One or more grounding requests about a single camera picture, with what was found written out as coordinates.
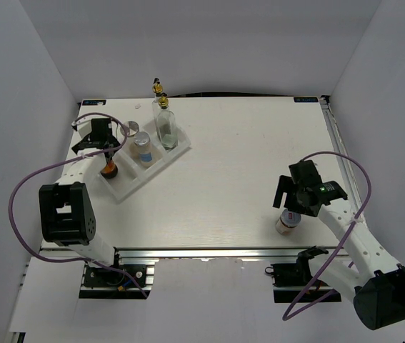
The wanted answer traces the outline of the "shaker jar metal lid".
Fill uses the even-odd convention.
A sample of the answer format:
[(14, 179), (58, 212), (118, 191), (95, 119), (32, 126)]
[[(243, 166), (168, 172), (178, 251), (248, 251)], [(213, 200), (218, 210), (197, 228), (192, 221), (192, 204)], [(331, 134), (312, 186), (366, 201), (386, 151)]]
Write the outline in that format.
[(137, 159), (139, 157), (139, 153), (137, 151), (137, 146), (135, 145), (134, 140), (136, 134), (140, 132), (139, 124), (135, 121), (125, 121), (123, 125), (126, 127), (126, 130), (124, 130), (124, 128), (122, 127), (120, 128), (120, 132), (123, 136), (126, 137), (126, 145), (129, 149), (129, 156), (132, 159)]

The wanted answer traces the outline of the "white lid small jar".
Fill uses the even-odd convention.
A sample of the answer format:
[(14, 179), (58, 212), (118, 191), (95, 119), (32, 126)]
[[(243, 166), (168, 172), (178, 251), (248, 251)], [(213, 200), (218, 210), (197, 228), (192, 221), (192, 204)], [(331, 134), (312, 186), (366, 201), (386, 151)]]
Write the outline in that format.
[(300, 222), (301, 215), (299, 213), (285, 209), (277, 220), (275, 228), (280, 234), (289, 234), (300, 224)]

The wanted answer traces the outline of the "red lid sauce jar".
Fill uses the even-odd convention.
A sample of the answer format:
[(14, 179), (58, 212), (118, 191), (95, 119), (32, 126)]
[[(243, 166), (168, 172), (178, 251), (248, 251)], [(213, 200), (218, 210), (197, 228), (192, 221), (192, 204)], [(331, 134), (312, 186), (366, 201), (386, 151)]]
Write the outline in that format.
[(113, 157), (110, 156), (106, 159), (106, 166), (101, 170), (101, 175), (105, 179), (113, 179), (118, 174), (118, 167), (115, 164)]

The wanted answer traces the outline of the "blue label shaker jar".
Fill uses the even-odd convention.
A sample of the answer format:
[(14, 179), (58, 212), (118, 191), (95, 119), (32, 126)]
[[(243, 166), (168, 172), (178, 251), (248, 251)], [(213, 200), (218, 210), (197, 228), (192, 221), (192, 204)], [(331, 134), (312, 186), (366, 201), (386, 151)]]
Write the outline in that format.
[(150, 167), (153, 164), (154, 157), (149, 134), (145, 131), (140, 131), (136, 134), (134, 143), (139, 153), (139, 161), (144, 167)]

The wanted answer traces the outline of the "glass bottle clear liquid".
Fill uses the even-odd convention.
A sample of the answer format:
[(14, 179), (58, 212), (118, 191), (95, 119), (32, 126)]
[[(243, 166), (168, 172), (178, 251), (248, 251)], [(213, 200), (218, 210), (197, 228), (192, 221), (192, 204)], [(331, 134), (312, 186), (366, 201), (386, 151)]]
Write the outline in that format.
[(169, 108), (169, 99), (166, 93), (161, 95), (158, 105), (160, 111), (156, 117), (157, 134), (163, 148), (170, 151), (178, 146), (178, 136), (176, 118), (173, 111)]

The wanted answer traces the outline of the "glass bottle dark sauce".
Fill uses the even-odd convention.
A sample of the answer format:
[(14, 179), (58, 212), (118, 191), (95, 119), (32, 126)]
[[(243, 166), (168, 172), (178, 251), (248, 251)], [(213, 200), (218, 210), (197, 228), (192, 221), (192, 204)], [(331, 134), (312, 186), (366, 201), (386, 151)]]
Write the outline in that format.
[(153, 115), (154, 115), (154, 124), (155, 124), (155, 129), (156, 129), (156, 134), (159, 138), (159, 129), (158, 129), (158, 115), (161, 111), (161, 108), (159, 106), (159, 99), (162, 97), (164, 93), (163, 86), (161, 85), (161, 82), (159, 78), (155, 78), (152, 86), (152, 91), (154, 93), (154, 100), (152, 101), (152, 110), (153, 110)]

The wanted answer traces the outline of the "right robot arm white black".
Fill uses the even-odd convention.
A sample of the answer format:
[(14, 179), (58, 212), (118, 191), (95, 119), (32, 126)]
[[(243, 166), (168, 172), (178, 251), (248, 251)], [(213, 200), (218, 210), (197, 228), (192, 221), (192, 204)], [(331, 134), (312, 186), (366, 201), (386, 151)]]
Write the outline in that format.
[(298, 253), (295, 265), (274, 269), (278, 287), (300, 281), (302, 297), (322, 282), (348, 299), (363, 325), (370, 330), (405, 320), (405, 266), (376, 240), (359, 214), (353, 213), (347, 193), (335, 181), (324, 182), (311, 160), (289, 167), (279, 177), (273, 206), (283, 207), (280, 224), (292, 227), (290, 214), (315, 217), (339, 240), (353, 267), (336, 261), (337, 252), (311, 247)]

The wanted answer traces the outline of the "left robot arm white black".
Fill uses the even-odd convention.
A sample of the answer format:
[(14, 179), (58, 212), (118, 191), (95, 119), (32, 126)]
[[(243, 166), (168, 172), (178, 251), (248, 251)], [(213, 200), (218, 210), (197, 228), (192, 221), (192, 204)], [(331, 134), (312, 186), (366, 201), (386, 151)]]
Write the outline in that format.
[(115, 248), (96, 229), (89, 185), (101, 176), (113, 179), (118, 166), (113, 161), (121, 143), (112, 131), (112, 119), (94, 118), (91, 131), (72, 146), (77, 158), (53, 184), (39, 190), (41, 229), (46, 242), (68, 247), (92, 264), (98, 262), (100, 277), (110, 285), (124, 278), (124, 267), (115, 262)]

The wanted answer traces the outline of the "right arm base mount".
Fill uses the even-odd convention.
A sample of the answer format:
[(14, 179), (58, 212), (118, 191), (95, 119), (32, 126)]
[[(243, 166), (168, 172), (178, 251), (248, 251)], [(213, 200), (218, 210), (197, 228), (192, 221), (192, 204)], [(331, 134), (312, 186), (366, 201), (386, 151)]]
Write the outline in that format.
[[(308, 281), (312, 278), (309, 260), (319, 255), (327, 255), (325, 248), (311, 247), (299, 252), (296, 261), (291, 263), (277, 263), (265, 268), (265, 274), (273, 279), (275, 303), (291, 303)], [(322, 302), (340, 302), (341, 295), (329, 289), (329, 286), (317, 279), (306, 291), (298, 303), (311, 303), (319, 297)]]

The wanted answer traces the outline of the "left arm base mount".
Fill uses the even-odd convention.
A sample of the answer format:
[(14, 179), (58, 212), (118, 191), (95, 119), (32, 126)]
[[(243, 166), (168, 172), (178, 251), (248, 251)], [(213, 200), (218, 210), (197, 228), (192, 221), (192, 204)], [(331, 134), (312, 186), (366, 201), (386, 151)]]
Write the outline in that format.
[(117, 268), (122, 269), (131, 277), (87, 264), (81, 279), (79, 298), (145, 300), (145, 296), (133, 280), (146, 295), (149, 295), (153, 284), (154, 265), (145, 262), (123, 262), (120, 259)]

